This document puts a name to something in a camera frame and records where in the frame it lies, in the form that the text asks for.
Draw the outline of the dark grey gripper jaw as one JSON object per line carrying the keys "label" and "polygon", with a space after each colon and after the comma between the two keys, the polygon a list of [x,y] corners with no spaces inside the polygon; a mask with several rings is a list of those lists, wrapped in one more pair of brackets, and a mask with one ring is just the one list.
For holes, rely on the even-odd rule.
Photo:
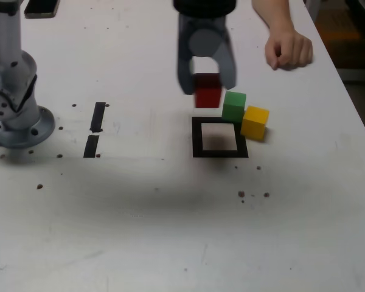
{"label": "dark grey gripper jaw", "polygon": [[191,95],[195,91],[192,70],[190,68],[191,61],[192,52],[189,49],[189,34],[187,31],[179,30],[177,76],[183,93],[187,95]]}

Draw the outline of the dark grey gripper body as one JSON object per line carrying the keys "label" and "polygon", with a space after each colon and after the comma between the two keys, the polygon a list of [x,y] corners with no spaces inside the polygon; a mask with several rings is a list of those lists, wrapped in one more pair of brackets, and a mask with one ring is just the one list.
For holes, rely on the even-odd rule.
{"label": "dark grey gripper body", "polygon": [[220,31],[226,30],[226,17],[219,18],[195,18],[191,16],[186,16],[183,14],[179,14],[178,18],[178,32],[182,32],[187,28],[189,24],[193,24],[194,27],[202,28],[202,27],[210,27]]}

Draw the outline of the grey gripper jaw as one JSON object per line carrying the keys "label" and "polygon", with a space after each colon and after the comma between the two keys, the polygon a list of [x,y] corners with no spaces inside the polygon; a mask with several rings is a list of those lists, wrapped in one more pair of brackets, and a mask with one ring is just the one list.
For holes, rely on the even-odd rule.
{"label": "grey gripper jaw", "polygon": [[237,67],[227,29],[199,29],[189,40],[189,49],[195,57],[213,59],[218,65],[221,84],[232,89],[237,82]]}

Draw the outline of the person's left hand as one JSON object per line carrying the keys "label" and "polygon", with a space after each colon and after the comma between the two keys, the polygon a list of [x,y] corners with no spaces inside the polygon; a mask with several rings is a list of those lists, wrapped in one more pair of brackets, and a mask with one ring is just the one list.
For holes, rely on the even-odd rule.
{"label": "person's left hand", "polygon": [[305,67],[313,61],[313,45],[309,38],[294,29],[270,30],[265,58],[273,70]]}

